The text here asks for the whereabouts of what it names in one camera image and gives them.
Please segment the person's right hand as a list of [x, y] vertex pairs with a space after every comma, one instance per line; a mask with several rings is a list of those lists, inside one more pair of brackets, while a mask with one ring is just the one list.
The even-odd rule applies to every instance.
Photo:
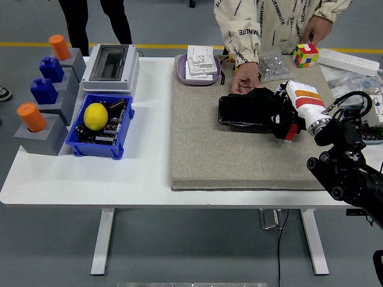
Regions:
[[247, 94], [255, 88], [261, 88], [262, 84], [258, 79], [259, 68], [255, 62], [244, 63], [239, 66], [232, 80], [232, 93]]

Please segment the person's left hand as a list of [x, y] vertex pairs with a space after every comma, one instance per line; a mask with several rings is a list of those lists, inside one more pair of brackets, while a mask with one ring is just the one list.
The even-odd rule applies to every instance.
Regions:
[[333, 28], [333, 22], [319, 16], [312, 16], [304, 24], [303, 34], [300, 40], [301, 44], [311, 43], [317, 46], [320, 41], [326, 38]]

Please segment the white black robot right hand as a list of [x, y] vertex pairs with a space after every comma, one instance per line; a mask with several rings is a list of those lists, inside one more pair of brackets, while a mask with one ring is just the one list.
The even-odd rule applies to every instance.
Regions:
[[282, 107], [272, 116], [274, 124], [304, 124], [304, 129], [315, 136], [330, 122], [324, 102], [313, 86], [290, 80], [279, 85], [275, 96]]

